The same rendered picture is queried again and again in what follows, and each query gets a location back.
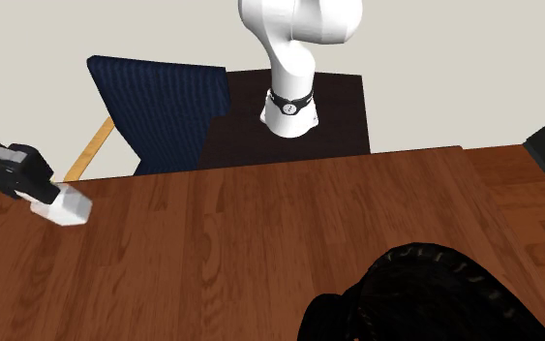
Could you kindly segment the dark blue chair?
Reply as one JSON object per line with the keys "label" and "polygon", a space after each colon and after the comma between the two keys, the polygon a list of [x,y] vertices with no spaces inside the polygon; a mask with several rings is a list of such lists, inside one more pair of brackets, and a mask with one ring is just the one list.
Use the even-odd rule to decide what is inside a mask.
{"label": "dark blue chair", "polygon": [[136,175],[194,171],[210,122],[228,114],[227,70],[93,55],[86,60],[108,118],[67,172],[78,180],[113,130],[133,149]]}

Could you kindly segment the dark robot stand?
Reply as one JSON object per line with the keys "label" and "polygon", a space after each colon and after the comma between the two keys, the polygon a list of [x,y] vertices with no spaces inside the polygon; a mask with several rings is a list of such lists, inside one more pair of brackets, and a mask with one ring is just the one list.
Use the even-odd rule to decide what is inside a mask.
{"label": "dark robot stand", "polygon": [[370,152],[361,76],[315,74],[318,125],[295,139],[274,135],[259,120],[270,82],[269,70],[227,73],[230,111],[211,120],[197,166],[200,170]]}

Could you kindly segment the black woven basket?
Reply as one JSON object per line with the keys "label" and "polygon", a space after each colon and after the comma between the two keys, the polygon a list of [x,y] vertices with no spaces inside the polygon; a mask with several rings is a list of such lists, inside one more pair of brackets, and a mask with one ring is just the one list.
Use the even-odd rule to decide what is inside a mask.
{"label": "black woven basket", "polygon": [[473,259],[412,242],[389,249],[343,294],[316,296],[297,341],[545,341],[545,326]]}

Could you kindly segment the brown wooden table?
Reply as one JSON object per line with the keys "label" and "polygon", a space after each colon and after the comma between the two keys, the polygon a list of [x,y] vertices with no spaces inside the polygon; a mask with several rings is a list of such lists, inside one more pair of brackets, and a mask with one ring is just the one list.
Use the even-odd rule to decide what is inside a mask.
{"label": "brown wooden table", "polygon": [[295,341],[387,249],[450,246],[545,325],[545,284],[458,147],[79,181],[61,228],[0,195],[0,341]]}

